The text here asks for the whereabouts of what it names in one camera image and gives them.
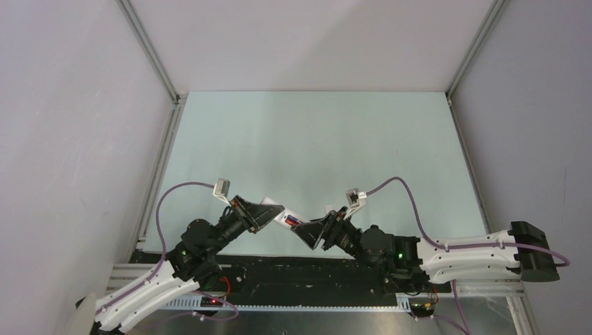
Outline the white remote control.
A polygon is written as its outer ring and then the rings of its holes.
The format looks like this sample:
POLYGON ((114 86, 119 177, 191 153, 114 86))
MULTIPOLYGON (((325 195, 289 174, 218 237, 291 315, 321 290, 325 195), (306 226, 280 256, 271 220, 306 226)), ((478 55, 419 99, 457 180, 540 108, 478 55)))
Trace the white remote control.
MULTIPOLYGON (((269 197, 264 198, 261 201, 261 204, 284 206, 269 197)), ((284 210, 274 217, 273 222, 278 223, 286 229, 292 229, 292 227, 300 226, 305 223, 309 223, 310 221, 284 206, 284 210)))

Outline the blue battery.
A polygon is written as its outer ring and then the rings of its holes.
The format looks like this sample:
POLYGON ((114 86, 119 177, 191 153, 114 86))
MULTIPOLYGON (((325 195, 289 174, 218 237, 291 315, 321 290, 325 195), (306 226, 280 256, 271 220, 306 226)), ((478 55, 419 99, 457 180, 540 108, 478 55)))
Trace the blue battery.
POLYGON ((287 215, 284 218, 284 221, 289 226, 298 226, 298 225, 300 225, 300 221, 297 218, 295 218, 294 216, 291 216, 291 215, 287 215))

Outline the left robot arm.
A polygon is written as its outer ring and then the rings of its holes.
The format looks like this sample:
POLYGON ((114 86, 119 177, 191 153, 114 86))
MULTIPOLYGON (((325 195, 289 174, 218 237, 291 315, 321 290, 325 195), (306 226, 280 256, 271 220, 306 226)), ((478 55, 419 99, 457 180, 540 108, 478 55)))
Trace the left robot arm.
POLYGON ((90 334, 125 334, 168 302, 200 288, 213 290, 221 278, 216 254, 241 234, 257 233, 284 210, 280 204, 256 204, 236 195, 217 224, 191 221, 159 263, 96 302, 90 334))

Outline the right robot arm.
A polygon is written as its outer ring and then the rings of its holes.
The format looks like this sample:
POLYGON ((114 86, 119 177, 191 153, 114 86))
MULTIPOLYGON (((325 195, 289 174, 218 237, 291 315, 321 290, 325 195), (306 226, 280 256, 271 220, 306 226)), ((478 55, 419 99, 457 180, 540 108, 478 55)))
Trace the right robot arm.
POLYGON ((513 221, 508 230, 480 237, 432 241, 388 234, 377 225, 361 230, 346 217, 345 209, 312 221, 288 211, 280 222, 310 249, 340 248, 377 269, 402 292, 458 280, 519 278, 545 283, 560 278, 546 234, 526 221, 513 221))

